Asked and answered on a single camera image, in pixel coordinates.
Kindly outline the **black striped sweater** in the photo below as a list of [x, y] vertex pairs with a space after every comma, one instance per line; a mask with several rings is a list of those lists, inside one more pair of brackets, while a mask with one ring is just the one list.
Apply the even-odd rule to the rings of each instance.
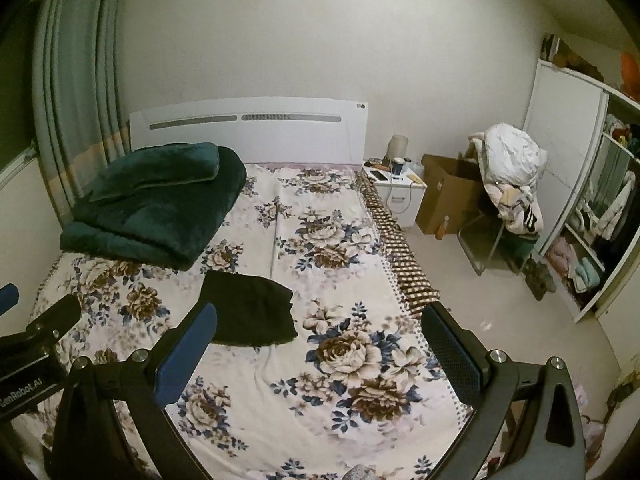
[[198, 301], [217, 311], [212, 344], [268, 347], [297, 337], [293, 292], [269, 278], [209, 270]]

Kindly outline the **chair with clothes pile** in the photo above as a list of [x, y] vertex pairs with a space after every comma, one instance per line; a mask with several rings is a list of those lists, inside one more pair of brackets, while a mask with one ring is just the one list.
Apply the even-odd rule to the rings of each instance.
[[525, 131], [505, 122], [469, 136], [463, 159], [480, 172], [483, 192], [475, 217], [457, 239], [477, 275], [497, 252], [521, 270], [544, 229], [538, 184], [548, 155]]

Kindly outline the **grey slippers on floor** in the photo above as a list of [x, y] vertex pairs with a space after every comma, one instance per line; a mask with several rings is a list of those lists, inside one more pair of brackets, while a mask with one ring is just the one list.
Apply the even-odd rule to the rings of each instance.
[[556, 292], [554, 278], [545, 263], [529, 258], [524, 263], [522, 272], [527, 287], [537, 301], [541, 301], [547, 292]]

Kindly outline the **floral bed cover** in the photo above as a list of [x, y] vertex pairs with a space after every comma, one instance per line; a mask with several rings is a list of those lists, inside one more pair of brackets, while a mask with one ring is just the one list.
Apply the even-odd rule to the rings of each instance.
[[172, 423], [216, 479], [338, 479], [355, 466], [425, 479], [469, 409], [419, 323], [437, 299], [378, 193], [350, 168], [247, 167], [243, 191], [189, 270], [66, 252], [33, 314], [67, 294], [80, 321], [56, 349], [96, 364], [149, 348], [198, 299], [205, 275], [291, 289], [295, 338], [212, 344]]

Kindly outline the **dark green folded blanket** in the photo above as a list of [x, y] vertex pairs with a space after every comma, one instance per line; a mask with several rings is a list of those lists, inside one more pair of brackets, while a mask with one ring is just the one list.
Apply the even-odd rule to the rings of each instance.
[[64, 252], [188, 270], [244, 188], [246, 168], [212, 142], [140, 148], [101, 171], [60, 236]]

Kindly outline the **grey-green curtain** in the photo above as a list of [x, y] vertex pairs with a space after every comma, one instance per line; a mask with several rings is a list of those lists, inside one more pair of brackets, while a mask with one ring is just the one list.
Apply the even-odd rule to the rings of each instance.
[[61, 224], [96, 175], [130, 149], [118, 91], [122, 0], [41, 0], [32, 106], [41, 171]]

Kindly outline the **white wardrobe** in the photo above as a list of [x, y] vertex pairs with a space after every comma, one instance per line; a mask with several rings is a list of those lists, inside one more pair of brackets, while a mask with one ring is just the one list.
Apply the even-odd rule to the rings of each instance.
[[639, 253], [638, 125], [639, 104], [622, 92], [538, 63], [523, 126], [548, 154], [536, 251], [575, 321], [604, 309]]

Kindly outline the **brown cardboard box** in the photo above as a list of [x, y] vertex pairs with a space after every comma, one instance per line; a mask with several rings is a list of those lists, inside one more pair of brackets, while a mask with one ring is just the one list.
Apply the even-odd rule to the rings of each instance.
[[456, 234], [477, 213], [484, 185], [477, 164], [462, 159], [424, 154], [426, 191], [416, 224], [426, 235], [435, 235], [448, 218], [447, 234]]

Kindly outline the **white nightstand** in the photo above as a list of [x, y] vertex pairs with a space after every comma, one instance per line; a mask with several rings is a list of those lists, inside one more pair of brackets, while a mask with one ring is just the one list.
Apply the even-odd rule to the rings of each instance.
[[402, 157], [394, 157], [387, 164], [368, 160], [363, 164], [363, 170], [398, 226], [404, 230], [412, 228], [427, 185], [408, 162]]

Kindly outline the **white headboard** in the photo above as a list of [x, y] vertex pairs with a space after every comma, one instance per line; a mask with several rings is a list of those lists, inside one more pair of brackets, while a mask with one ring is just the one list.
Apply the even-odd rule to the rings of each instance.
[[139, 110], [129, 116], [134, 150], [212, 142], [247, 164], [358, 166], [369, 105], [320, 98], [219, 99]]

